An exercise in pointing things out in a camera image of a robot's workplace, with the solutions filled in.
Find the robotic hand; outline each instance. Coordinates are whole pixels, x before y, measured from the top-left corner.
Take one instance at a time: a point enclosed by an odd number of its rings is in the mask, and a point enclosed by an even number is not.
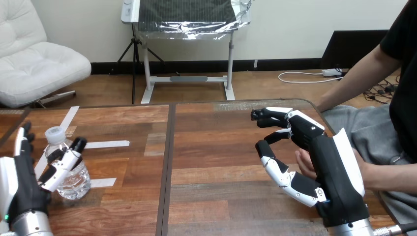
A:
[[[344,129],[330,138],[322,125],[292,108],[252,110],[251,119],[257,120],[260,128],[283,128],[255,145],[262,165],[288,195],[309,207],[316,207],[330,235],[393,236],[417,229],[415,223],[410,223],[372,230],[363,201],[362,176]],[[269,145],[289,138],[310,152],[316,180],[288,172],[288,166],[275,157]]]
[[[14,231],[3,234],[7,236],[53,235],[47,216],[51,193],[82,161],[81,152],[87,144],[84,138],[77,138],[37,181],[30,156],[33,150],[30,143],[34,140],[30,126],[28,122],[19,128],[14,157],[0,158],[0,215]]]

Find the water bottle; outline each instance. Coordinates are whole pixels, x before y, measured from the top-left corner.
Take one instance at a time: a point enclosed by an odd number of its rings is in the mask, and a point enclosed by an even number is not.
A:
[[[59,126],[48,129],[45,136],[49,143],[45,150],[45,156],[50,164],[64,155],[72,141],[66,138],[64,129]],[[82,198],[90,188],[90,175],[84,161],[82,161],[68,173],[64,182],[58,186],[57,191],[66,199],[77,200]]]

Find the tape marking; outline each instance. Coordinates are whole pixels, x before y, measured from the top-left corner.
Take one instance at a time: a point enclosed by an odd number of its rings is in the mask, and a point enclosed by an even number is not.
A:
[[[127,147],[129,145],[130,145],[130,142],[128,140],[120,140],[120,141],[87,143],[85,148],[114,148],[114,147]]]
[[[91,180],[91,188],[111,187],[115,184],[116,178],[100,178]]]
[[[74,119],[75,114],[78,111],[78,108],[80,107],[71,107],[68,111],[68,113],[66,114],[64,120],[61,123],[61,128],[64,129],[64,131],[66,131],[66,129],[69,127],[69,124],[71,123],[72,119]]]
[[[45,152],[43,152],[42,156],[40,157],[38,164],[35,167],[35,175],[36,179],[39,179],[43,171],[45,170],[46,166],[48,165],[48,161],[46,160]]]

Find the person's arm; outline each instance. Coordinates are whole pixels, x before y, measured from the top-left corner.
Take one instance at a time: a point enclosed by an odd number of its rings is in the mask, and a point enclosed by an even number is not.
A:
[[[366,163],[353,148],[357,165],[362,175],[365,189],[378,191],[397,191],[417,194],[417,164],[399,166],[379,166]],[[303,175],[315,179],[316,172],[310,154],[305,150],[296,151],[296,161]]]
[[[388,56],[378,45],[362,58],[345,77],[316,103],[320,112],[340,105],[367,91],[400,66],[400,61]]]
[[[366,189],[417,194],[417,164],[378,166],[369,164],[362,174]]]

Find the water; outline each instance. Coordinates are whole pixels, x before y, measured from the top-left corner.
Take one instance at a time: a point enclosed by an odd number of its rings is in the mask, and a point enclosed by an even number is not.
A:
[[[89,172],[82,161],[74,170],[70,171],[64,182],[58,186],[58,193],[67,199],[77,200],[82,198],[91,188]]]

